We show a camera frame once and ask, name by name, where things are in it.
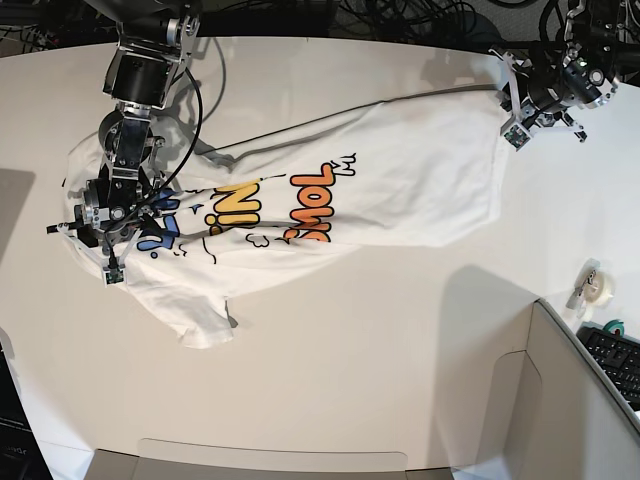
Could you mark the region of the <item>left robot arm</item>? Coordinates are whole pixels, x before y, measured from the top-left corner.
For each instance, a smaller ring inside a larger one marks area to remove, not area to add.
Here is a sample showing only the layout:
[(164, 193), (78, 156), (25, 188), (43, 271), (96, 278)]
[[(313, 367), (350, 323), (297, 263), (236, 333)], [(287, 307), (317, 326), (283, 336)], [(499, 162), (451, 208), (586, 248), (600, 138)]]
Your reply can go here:
[(549, 1), (540, 16), (540, 41), (524, 52), (494, 46), (507, 83), (500, 92), (509, 115), (502, 137), (522, 149), (542, 133), (567, 132), (585, 142), (584, 126), (572, 108), (596, 109), (609, 103), (624, 77), (639, 71), (639, 39), (629, 1), (569, 1), (560, 24), (562, 39), (548, 38)]

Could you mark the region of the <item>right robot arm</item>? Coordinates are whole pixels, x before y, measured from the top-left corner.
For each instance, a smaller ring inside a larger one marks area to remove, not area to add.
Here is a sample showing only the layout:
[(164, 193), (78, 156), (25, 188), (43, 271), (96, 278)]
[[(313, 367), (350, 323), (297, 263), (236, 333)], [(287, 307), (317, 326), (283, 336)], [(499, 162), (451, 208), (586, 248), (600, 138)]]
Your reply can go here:
[(109, 284), (123, 281), (124, 253), (159, 212), (151, 203), (167, 187), (155, 166), (164, 138), (152, 132), (153, 114), (163, 110), (183, 76), (200, 24), (199, 1), (93, 1), (114, 21), (118, 46), (103, 91), (116, 103), (102, 120), (98, 141), (103, 161), (96, 178), (80, 189), (74, 219), (48, 227), (61, 233), (96, 263)]

